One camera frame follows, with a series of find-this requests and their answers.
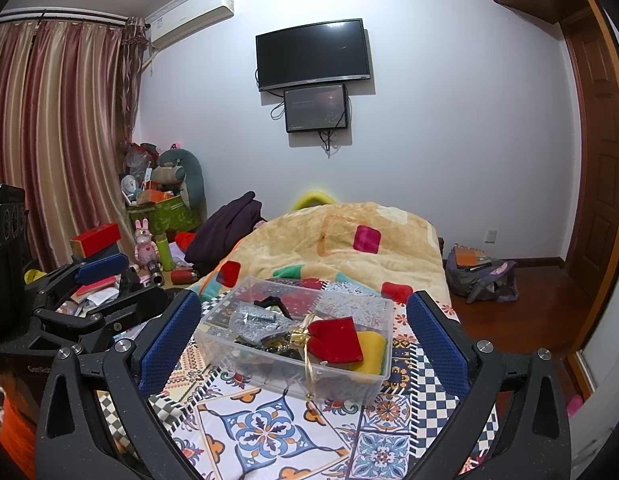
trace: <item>curtain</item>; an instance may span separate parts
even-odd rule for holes
[[[124,141],[131,142],[131,133],[138,113],[138,96],[140,94],[140,76],[143,56],[148,39],[145,35],[145,20],[129,18],[122,30],[120,46],[120,98]]]
[[[42,21],[21,75],[16,53],[19,45],[28,49],[35,23],[8,25],[0,26],[0,182],[25,189],[30,244],[41,266],[69,262],[69,239],[106,222],[118,224],[122,250],[132,254],[118,182],[122,29]]]

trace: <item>blue gripper pad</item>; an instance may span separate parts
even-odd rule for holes
[[[188,294],[182,292],[176,297],[174,302],[180,300],[180,304],[175,309],[173,309],[174,303],[167,308],[163,316],[171,312],[171,318],[140,359],[138,390],[144,397],[163,391],[180,355],[200,322],[202,313],[200,298],[192,290],[187,292]],[[164,322],[164,320],[153,319],[147,325],[154,322]]]
[[[419,294],[412,294],[409,297],[405,309],[407,322],[423,347],[443,388],[449,395],[464,399],[469,391],[467,361],[454,341]]]
[[[110,276],[121,274],[129,268],[129,258],[124,254],[114,254],[102,260],[82,264],[74,274],[78,285],[91,285]]]

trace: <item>bed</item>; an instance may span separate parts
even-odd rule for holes
[[[152,400],[179,449],[205,480],[403,478],[459,402],[443,390],[405,315],[407,297],[426,290],[457,319],[433,226],[375,203],[302,209],[241,240],[190,288],[205,313],[246,276],[393,300],[391,376],[371,406],[308,401],[206,367],[191,341],[165,391]],[[269,423],[260,430],[263,421]],[[116,431],[129,446],[122,428]],[[254,431],[267,434],[261,445],[245,436]],[[480,464],[496,431],[494,410],[463,471]]]

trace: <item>beige blanket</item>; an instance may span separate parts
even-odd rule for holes
[[[373,202],[301,209],[267,222],[190,288],[208,300],[246,276],[356,282],[389,297],[427,290],[450,303],[433,226]]]

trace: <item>television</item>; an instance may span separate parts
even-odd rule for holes
[[[285,91],[287,133],[319,132],[347,128],[345,85],[331,84]]]
[[[363,20],[314,23],[256,36],[260,91],[369,79]]]

